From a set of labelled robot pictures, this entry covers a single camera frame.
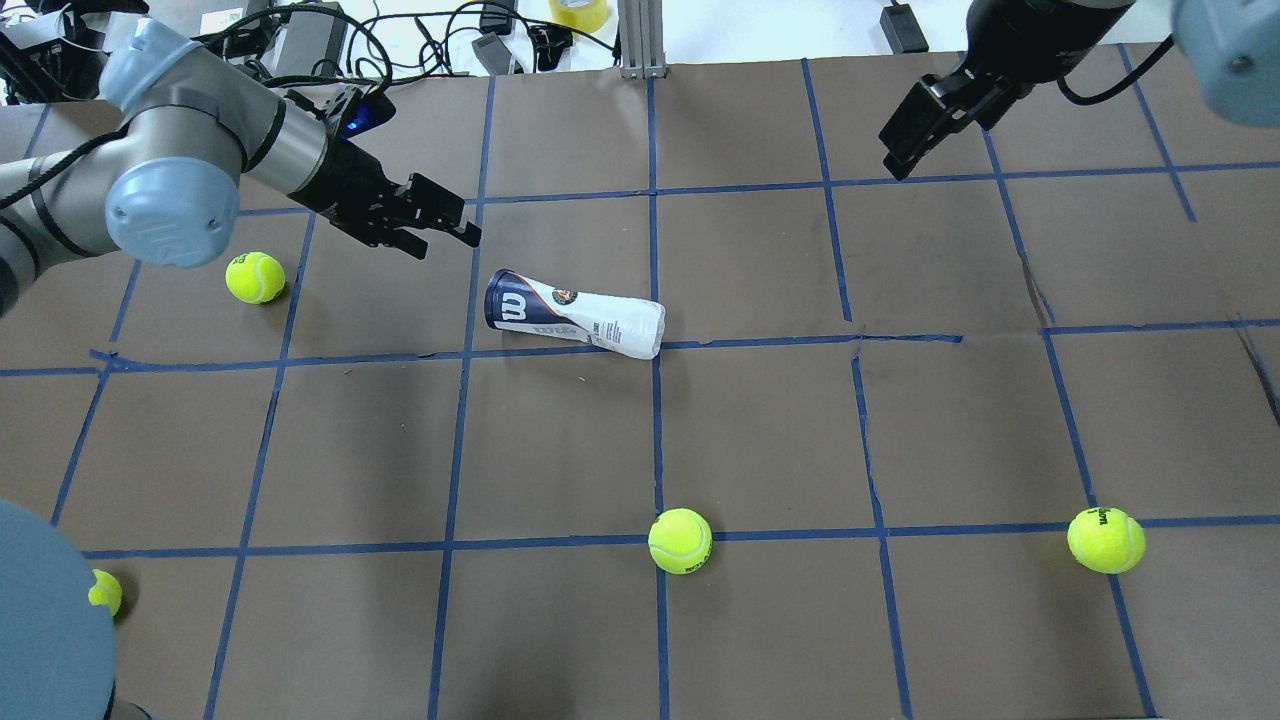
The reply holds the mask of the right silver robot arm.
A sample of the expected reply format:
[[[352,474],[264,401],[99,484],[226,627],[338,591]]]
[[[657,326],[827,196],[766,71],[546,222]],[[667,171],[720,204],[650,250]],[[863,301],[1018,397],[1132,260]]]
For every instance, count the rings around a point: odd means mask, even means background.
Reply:
[[[1178,49],[1190,63],[1204,104],[1238,126],[1277,124],[1279,5],[1275,1],[1175,1],[1170,33],[1112,87],[1083,95],[1068,76],[1130,10],[1129,1],[974,1],[968,49],[947,74],[925,74],[879,132],[884,168],[908,178],[950,135],[970,124],[992,129],[1038,86],[1053,83],[1082,108],[1129,90]]]

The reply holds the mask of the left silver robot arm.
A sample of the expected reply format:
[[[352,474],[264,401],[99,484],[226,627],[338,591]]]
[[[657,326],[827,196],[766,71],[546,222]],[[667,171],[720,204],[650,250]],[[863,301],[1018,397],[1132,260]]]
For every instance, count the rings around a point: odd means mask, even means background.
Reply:
[[[56,265],[123,251],[156,266],[221,256],[250,177],[369,247],[421,259],[425,229],[477,247],[465,200],[413,173],[388,179],[352,141],[378,123],[352,88],[323,108],[279,95],[164,23],[142,18],[109,58],[101,97],[120,126],[3,167],[1,297],[9,313]]]

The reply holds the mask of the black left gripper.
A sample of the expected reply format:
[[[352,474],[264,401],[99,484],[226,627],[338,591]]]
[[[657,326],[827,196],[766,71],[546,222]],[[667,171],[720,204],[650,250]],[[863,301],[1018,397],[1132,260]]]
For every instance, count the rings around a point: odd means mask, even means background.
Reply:
[[[375,156],[346,140],[326,146],[305,183],[305,206],[360,243],[397,249],[416,260],[426,258],[436,236],[470,249],[483,238],[461,196],[419,173],[388,179]]]

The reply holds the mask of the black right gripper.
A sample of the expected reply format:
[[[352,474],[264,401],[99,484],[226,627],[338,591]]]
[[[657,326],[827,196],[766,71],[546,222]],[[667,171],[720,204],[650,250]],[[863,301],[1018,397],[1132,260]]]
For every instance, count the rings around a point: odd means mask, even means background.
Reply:
[[[991,129],[1018,100],[1062,78],[1133,1],[974,1],[961,74],[925,74],[879,131],[883,165],[906,179],[919,161],[972,122]]]

